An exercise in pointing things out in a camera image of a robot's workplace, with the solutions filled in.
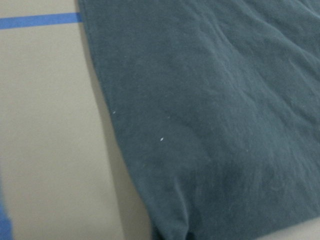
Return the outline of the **black graphic t-shirt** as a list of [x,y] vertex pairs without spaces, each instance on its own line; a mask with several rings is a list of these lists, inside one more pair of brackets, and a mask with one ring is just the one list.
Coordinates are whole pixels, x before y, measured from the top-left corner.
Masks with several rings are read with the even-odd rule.
[[317,0],[81,0],[155,240],[254,240],[320,215]]

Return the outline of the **brown table mat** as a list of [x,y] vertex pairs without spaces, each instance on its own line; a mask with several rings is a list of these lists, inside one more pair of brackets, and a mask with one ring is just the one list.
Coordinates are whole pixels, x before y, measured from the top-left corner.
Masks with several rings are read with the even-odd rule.
[[[0,171],[16,240],[154,240],[80,0],[0,3]],[[254,240],[317,240],[320,216]]]

